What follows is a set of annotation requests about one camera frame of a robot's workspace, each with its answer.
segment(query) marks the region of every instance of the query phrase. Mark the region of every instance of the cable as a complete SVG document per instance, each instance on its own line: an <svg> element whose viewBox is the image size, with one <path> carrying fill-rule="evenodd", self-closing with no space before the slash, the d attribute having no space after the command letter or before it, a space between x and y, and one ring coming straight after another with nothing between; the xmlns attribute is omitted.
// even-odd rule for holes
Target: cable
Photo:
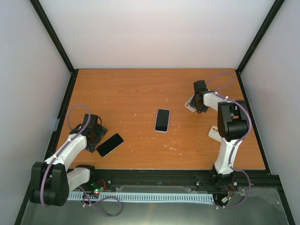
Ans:
<svg viewBox="0 0 300 225"><path fill-rule="evenodd" d="M122 204L121 204L120 200L117 199L116 197L114 197L114 196L108 196L108 197L105 197L105 198L103 198L103 199L101 199L101 200L99 200L99 201L97 201L97 202L92 203L91 200L90 200L90 198L89 198L89 195L86 193L86 191L85 191L81 186L79 186L78 188L79 188L80 190L83 191L83 193L84 193L84 195L85 195L84 199L87 199L88 202L90 203L91 207L93 207L94 210L96 210L97 213L99 213L100 215L102 215L102 216L104 216L104 217L115 217L115 216L117 216L117 215L121 212L121 210L122 210ZM96 204L101 203L101 202L103 202L104 200L110 199L110 198L115 199L115 200L118 202L118 204L119 204L119 209L118 209L118 211L117 211L115 214L112 214L112 215L106 214L106 213L104 213L104 212L98 210L98 209L95 207Z"/></svg>
<svg viewBox="0 0 300 225"><path fill-rule="evenodd" d="M68 126L71 128L70 122L69 122L69 115L70 115L70 113L71 113L75 108L78 108L78 107L80 107L80 106L87 109L88 114L89 114L88 120L87 120L86 124L83 126L83 128L82 128L82 129L81 129L74 137L72 137L70 141L66 142L66 143L61 147L61 149L59 150L59 152L56 153L56 157L53 158L53 159L51 160L51 162L49 163L49 165L47 166L46 171L45 171L44 176L43 176L43 179L42 179L41 193L40 193L40 201L41 201L41 205L42 205L43 207L48 207L48 205L46 205L45 202L44 202L44 188L45 188L45 183L46 183L47 175L48 175L48 173L49 173L49 170L50 170L52 164L54 163L54 161L56 160L56 158L64 151L64 149L65 149L65 148L66 148L73 140L75 140L75 139L83 132L83 130L87 127L87 125L88 125L88 123L89 123L89 121L90 121L90 110L89 110L89 108L88 108L87 106L85 106L85 105L75 105L75 106L73 106L73 107L69 110L69 112L68 112L68 115L67 115L67 123L68 123Z"/></svg>
<svg viewBox="0 0 300 225"><path fill-rule="evenodd" d="M230 196L230 197L232 197L233 196L233 194L234 194L234 187L232 186L232 184L231 183L229 183L228 184L230 187L231 187L231 189L232 189L232 195Z"/></svg>
<svg viewBox="0 0 300 225"><path fill-rule="evenodd" d="M251 189L251 181L250 181L250 178L249 178L248 174L247 174L245 171L243 171L243 170L237 170L237 169L234 169L234 168L231 166L231 158L232 158L232 156L233 156L233 152L234 152L234 149L235 149L236 145L237 145L239 142L241 142L242 140L244 140L244 139L250 134L251 129L252 129L252 123L251 123L251 118L250 118L248 112L246 111L246 109L245 109L240 103L238 103L237 101L235 101L235 100L233 100L233 99L230 99L229 97L224 97L224 96L222 96L222 95L219 95L216 91L214 91L214 94L215 94L217 97L219 97L219 98L221 98L221 99L224 99L224 100L227 101L227 102L233 102L233 103L235 103L235 104L236 104L236 105L237 105L237 106L245 113L245 115L247 116L248 122L249 122L249 129L248 129L248 131L245 133L244 136L242 136L240 139L238 139L238 140L234 143L234 145L233 145L233 147L232 147L232 149L231 149L230 155L229 155L229 159L228 159L229 167L230 167L233 171L235 171L235 172L242 172L243 174L245 174L245 176L246 176L246 178L247 178L247 180L248 180L248 184L249 184L249 190L248 190L248 192L247 192L247 194L246 194L246 196L245 196L245 198L244 198L243 200L241 200L239 203L237 203L237 204L235 204L235 205L233 205L233 206L226 206L226 207L223 207L223 209L232 209L232 208L235 208L235 207L241 205L241 204L249 197L249 193L250 193L250 189Z"/></svg>
<svg viewBox="0 0 300 225"><path fill-rule="evenodd" d="M104 191L106 190L106 184L105 184L105 181L104 180L99 180L99 181L97 181L96 183L97 184L100 184L101 182L103 182L103 189L104 189Z"/></svg>
<svg viewBox="0 0 300 225"><path fill-rule="evenodd" d="M213 76L212 78L210 78L210 79L206 82L206 84L209 84L211 81L213 81L214 79L216 79L218 76L221 76L221 75L224 75L224 74L230 74L231 77L232 77L232 80L230 81L229 84L225 85L224 87L217 88L217 89L215 89L215 91L217 91L217 90L222 90L222 89L224 89L224 88L229 87L229 86L232 85L232 84L234 83L234 81L235 81L235 76L233 75L233 73L230 73L230 72L222 72L222 73L219 73L219 74Z"/></svg>

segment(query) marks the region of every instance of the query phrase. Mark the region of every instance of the black metal frame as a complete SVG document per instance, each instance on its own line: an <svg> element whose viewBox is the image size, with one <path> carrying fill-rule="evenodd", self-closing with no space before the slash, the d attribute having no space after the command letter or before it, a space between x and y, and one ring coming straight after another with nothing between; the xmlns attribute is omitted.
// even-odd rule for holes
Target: black metal frame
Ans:
<svg viewBox="0 0 300 225"><path fill-rule="evenodd" d="M45 14L39 0L30 0L34 9L36 10L39 18L41 19L43 25L45 26L49 36L51 37L54 45L56 46L57 50L59 51L63 61L65 62L67 68L71 73L71 77L67 86L67 90L65 92L63 101L61 103L60 111L58 114L59 124L56 131L52 133L45 159L51 156L57 147L58 140L60 137L60 133L62 130L63 122L65 120L65 116L67 113L68 105L72 96L73 88L76 82L78 69L74 69L61 42L59 41L47 15ZM251 111L251 107L246 95L246 91L241 79L241 73L245 68L246 64L250 60L252 54L254 53L255 49L259 45L261 39L263 38L265 32L267 31L268 27L272 23L273 19L275 18L277 12L281 8L282 4L285 0L275 0L273 6L271 7L269 13L267 14L265 20L263 21L257 35L255 36L254 40L252 41L249 49L247 50L244 58L242 59L240 65L236 69L236 75L240 84L240 88L244 97L244 100L247 105L247 109L249 115L251 117L253 128L255 132L255 136L262 154L263 162L265 164L266 170L251 170L247 171L248 175L250 176L251 182L255 187L274 187L277 188L279 192L279 196L281 198L283 207L285 209L285 214L290 224L295 224L293 220L292 213L290 211L287 199L285 197L285 193L283 191L280 179L278 175L271 175L270 167L268 165L268 161L263 149L263 145L261 139L258 134L257 126ZM192 190L197 191L207 191L208 193L212 194L220 194L224 193L223 190L214 190L211 186L207 185L206 183L199 183L198 181L207 180L210 177L210 171L208 170L197 170L197 171L158 171L158 170L96 170L96 177L97 179L104 179L111 181L110 184L107 184L107 187L111 190L115 190L123 185L158 185L158 182L162 182L161 185L166 186L183 186L186 188L190 188ZM246 177L244 177L241 173L234 172L233 177L235 181L237 181L242 186L247 186L248 181ZM28 203L28 191L24 197L22 202L19 214L16 218L15 224L21 224L26 206Z"/></svg>

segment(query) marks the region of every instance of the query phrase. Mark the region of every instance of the black smartphone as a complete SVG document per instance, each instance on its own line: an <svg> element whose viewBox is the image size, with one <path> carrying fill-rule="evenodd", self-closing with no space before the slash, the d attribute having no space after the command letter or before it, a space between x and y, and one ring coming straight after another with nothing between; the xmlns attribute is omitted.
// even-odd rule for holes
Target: black smartphone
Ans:
<svg viewBox="0 0 300 225"><path fill-rule="evenodd" d="M169 128L170 110L158 109L156 113L154 130L158 132L166 133Z"/></svg>
<svg viewBox="0 0 300 225"><path fill-rule="evenodd" d="M97 151L101 157L111 153L124 142L119 134L115 134L98 146Z"/></svg>

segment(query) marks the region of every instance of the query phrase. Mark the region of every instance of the black corner post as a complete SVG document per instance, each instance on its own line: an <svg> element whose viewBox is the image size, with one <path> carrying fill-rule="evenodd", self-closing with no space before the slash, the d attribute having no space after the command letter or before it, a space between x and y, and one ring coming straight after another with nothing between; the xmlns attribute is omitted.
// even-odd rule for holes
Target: black corner post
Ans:
<svg viewBox="0 0 300 225"><path fill-rule="evenodd" d="M49 36L51 37L55 47L57 48L57 51L60 53L60 56L62 57L62 60L65 62L68 70L71 74L74 73L74 67L72 66L72 63L67 56L67 53L65 49L63 48L58 36L55 33L55 30L53 29L53 26L51 25L41 3L39 0L30 0L32 6L34 7L35 11L37 12L38 17L42 21L44 27L46 28Z"/></svg>
<svg viewBox="0 0 300 225"><path fill-rule="evenodd" d="M254 53L255 49L259 45L260 41L262 40L264 34L266 33L267 29L271 25L273 19L275 18L277 12L281 8L282 4L285 0L275 0L274 4L272 5L271 9L269 10L266 18L264 19L261 27L259 28L256 36L254 37L250 47L248 48L244 58L242 59L239 67L236 69L237 75L240 75L244 68L246 67L247 63L249 62L252 54Z"/></svg>

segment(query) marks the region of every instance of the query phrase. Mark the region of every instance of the red wire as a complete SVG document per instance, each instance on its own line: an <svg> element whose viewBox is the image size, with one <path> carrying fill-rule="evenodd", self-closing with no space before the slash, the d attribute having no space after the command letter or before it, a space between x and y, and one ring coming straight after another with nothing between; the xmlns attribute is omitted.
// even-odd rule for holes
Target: red wire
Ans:
<svg viewBox="0 0 300 225"><path fill-rule="evenodd" d="M233 185L231 183L229 183L229 186L232 188L233 194L234 194L234 187L233 187Z"/></svg>
<svg viewBox="0 0 300 225"><path fill-rule="evenodd" d="M99 181L97 181L97 184L100 184L101 182L103 182L103 188L104 188L104 191L105 191L106 190L105 180L99 180Z"/></svg>

